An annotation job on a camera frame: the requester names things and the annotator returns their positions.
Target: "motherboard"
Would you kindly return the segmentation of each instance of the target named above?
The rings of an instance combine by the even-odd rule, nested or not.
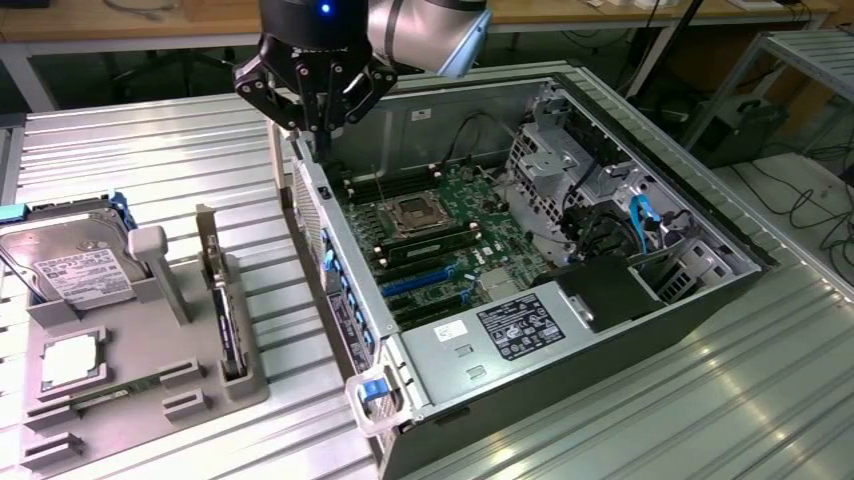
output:
[[[437,173],[421,182],[426,190],[377,181],[377,201],[342,201],[405,330],[526,290],[550,269],[533,234],[509,212],[511,185],[475,166],[453,165]]]

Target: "power supply label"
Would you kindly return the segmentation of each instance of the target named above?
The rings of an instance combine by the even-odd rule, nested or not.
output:
[[[525,357],[566,338],[534,293],[478,312],[478,318],[505,360]]]

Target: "wooden tabletop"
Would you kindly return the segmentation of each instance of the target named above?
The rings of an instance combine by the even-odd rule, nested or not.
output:
[[[829,0],[805,1],[814,15],[837,10]],[[690,0],[682,0],[680,6],[660,9],[656,18],[678,18],[689,3]],[[607,2],[594,8],[582,0],[489,0],[489,4],[497,25],[638,21],[648,19],[652,13],[650,10],[634,6],[617,7]],[[706,0],[698,17],[762,17],[780,14],[780,10],[745,11],[728,0]],[[191,22],[180,10],[164,12],[162,16],[162,22],[152,22],[138,15],[110,9],[102,0],[52,0],[50,8],[0,10],[0,37],[7,42],[95,40],[257,33],[261,29],[258,18]]]
[[[809,11],[813,15],[820,13],[836,12],[838,7],[829,0],[805,0],[809,7]],[[656,19],[662,20],[666,18],[681,18],[685,10],[690,5],[690,0],[682,0],[676,7],[660,8],[656,12]],[[796,16],[801,14],[801,6],[793,7]],[[599,7],[599,11],[605,13],[610,19],[614,20],[640,20],[648,19],[653,13],[652,9],[645,10],[634,5],[627,7],[618,7],[611,3],[606,3]],[[730,17],[780,17],[789,16],[792,12],[789,9],[780,8],[774,10],[754,10],[748,11],[733,5],[728,0],[705,0],[697,12],[697,18],[730,18]],[[804,10],[804,14],[800,15],[798,20],[806,21],[809,19],[808,10]]]

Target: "hard drive label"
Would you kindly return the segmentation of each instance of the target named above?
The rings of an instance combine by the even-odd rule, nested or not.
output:
[[[34,266],[72,304],[131,290],[131,281],[110,249],[44,260]]]

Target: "metal rack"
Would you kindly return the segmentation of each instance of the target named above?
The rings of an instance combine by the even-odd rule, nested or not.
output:
[[[764,32],[757,35],[712,101],[686,130],[681,141],[686,149],[697,143],[762,52],[774,55],[854,102],[854,35],[841,30]],[[769,75],[754,92],[768,90],[774,79],[776,75]]]

